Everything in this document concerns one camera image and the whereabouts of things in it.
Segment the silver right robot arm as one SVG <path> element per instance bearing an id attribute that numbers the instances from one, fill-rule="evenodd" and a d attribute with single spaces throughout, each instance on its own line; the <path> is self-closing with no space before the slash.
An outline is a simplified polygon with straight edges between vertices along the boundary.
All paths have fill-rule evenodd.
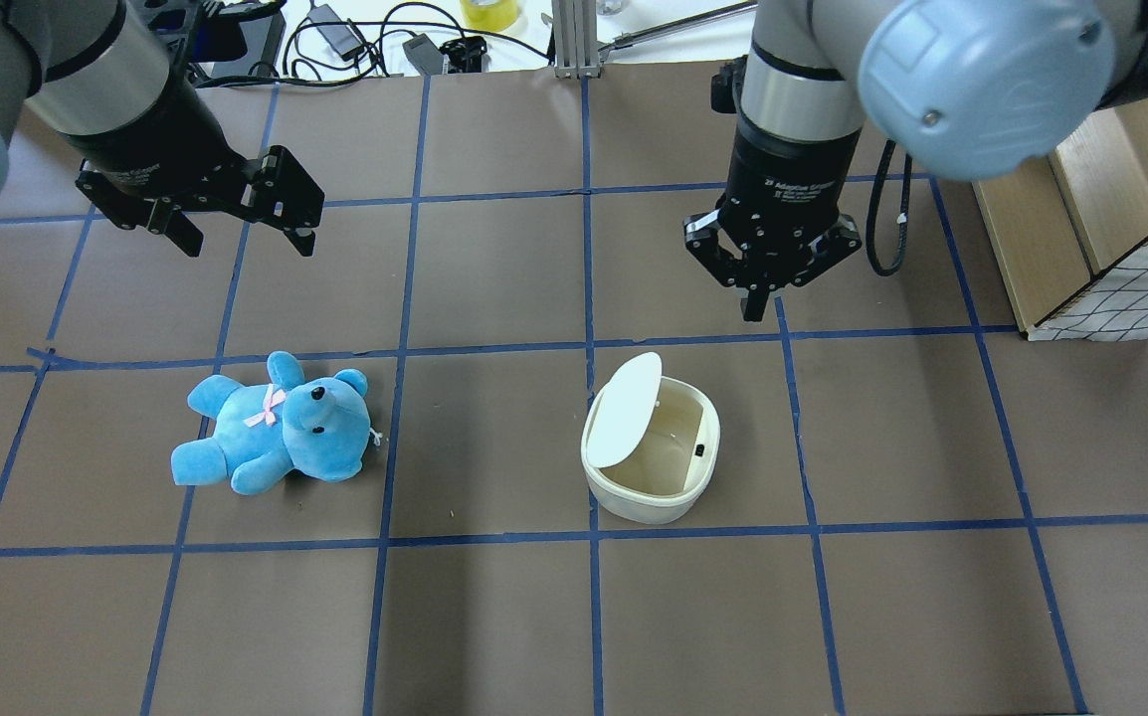
<path id="1" fill-rule="evenodd" d="M 736 134 L 684 247 L 757 322 L 775 291 L 872 246 L 839 208 L 866 125 L 971 182 L 1147 96 L 1148 1 L 761 1 L 747 53 L 709 81 Z"/>

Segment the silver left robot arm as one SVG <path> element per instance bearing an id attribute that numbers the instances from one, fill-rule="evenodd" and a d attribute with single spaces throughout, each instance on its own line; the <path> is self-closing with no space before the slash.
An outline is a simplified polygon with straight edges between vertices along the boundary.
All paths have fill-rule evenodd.
<path id="1" fill-rule="evenodd" d="M 247 158 L 197 95 L 192 67 L 241 59 L 243 26 L 279 1 L 0 1 L 0 194 L 21 112 L 77 150 L 77 187 L 125 231 L 147 229 L 197 257 L 191 213 L 220 212 L 315 251 L 324 194 L 281 145 Z"/>

